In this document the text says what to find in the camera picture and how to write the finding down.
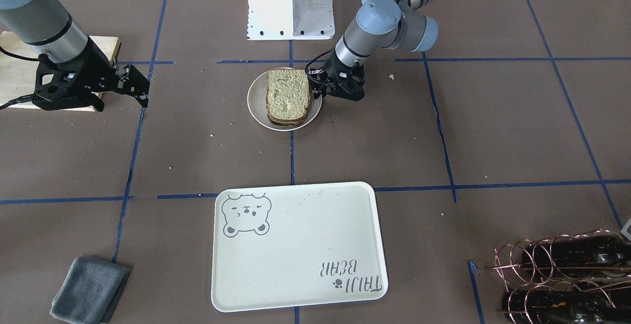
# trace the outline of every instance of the white metal bracket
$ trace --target white metal bracket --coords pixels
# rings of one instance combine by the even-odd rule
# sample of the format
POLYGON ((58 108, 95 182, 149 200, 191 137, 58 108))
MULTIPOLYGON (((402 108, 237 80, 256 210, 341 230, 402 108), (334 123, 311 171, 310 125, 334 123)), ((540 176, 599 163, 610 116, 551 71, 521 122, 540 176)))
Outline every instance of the white metal bracket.
POLYGON ((333 0, 248 0, 251 40, 331 39, 333 0))

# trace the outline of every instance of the wooden board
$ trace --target wooden board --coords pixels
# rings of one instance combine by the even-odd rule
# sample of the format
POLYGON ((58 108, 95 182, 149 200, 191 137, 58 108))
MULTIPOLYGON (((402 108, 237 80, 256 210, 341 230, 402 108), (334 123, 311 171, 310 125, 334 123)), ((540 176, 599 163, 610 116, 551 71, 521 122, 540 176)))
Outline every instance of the wooden board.
MULTIPOLYGON (((113 64, 120 49, 120 41, 114 36, 90 36, 94 43, 103 50, 105 56, 113 64)), ((25 57, 37 57, 29 46, 14 34, 14 32, 2 32, 0 34, 0 46, 8 52, 25 57)), ((33 93, 35 89, 35 73, 38 62, 24 61, 6 56, 0 53, 0 105, 16 97, 33 93)), ((32 103, 17 104, 10 108, 34 108, 32 103)), ((96 111, 92 106, 87 108, 72 108, 69 110, 96 111)))

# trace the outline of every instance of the gray cloth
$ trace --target gray cloth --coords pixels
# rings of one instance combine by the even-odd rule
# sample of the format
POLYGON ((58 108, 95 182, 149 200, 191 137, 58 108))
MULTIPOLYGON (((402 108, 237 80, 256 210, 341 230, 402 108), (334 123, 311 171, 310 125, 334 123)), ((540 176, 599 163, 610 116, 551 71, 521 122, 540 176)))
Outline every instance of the gray cloth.
POLYGON ((72 324, 108 323, 131 270, 91 257, 72 262, 50 315, 72 324))

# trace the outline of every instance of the white plate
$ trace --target white plate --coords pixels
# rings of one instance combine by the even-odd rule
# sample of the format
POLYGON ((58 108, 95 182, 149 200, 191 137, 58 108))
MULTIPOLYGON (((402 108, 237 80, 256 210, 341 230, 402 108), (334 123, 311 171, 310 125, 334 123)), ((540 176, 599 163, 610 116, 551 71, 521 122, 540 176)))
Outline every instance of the white plate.
POLYGON ((228 189, 215 200, 211 299, 217 310, 365 301, 387 289, 370 185, 228 189))
POLYGON ((247 108, 250 110, 252 117, 266 128, 273 129, 275 131, 295 131, 309 124, 320 112, 322 108, 322 97, 314 100, 313 93, 309 91, 311 95, 311 102, 309 103, 309 111, 307 112, 307 119, 300 126, 277 126, 268 120, 268 109, 265 102, 265 98, 268 94, 268 72, 264 72, 257 77, 250 90, 247 92, 247 108))

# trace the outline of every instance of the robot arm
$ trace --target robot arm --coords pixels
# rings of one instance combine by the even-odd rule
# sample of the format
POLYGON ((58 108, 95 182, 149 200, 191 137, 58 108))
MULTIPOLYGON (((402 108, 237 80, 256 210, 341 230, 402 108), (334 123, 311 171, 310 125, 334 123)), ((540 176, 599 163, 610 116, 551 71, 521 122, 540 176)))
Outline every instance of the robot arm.
POLYGON ((438 38, 438 25, 415 11, 432 1, 361 0, 363 6, 324 66, 314 70, 309 63, 306 67, 315 97, 332 95, 361 100, 365 95, 363 64, 379 47, 410 52, 431 48, 438 38))
POLYGON ((32 97, 39 108, 94 106, 102 111, 103 101, 93 92, 110 91, 147 106, 146 77, 134 66, 121 72, 113 68, 58 0, 0 0, 0 21, 39 54, 32 97), (45 82, 45 77, 52 79, 45 82))

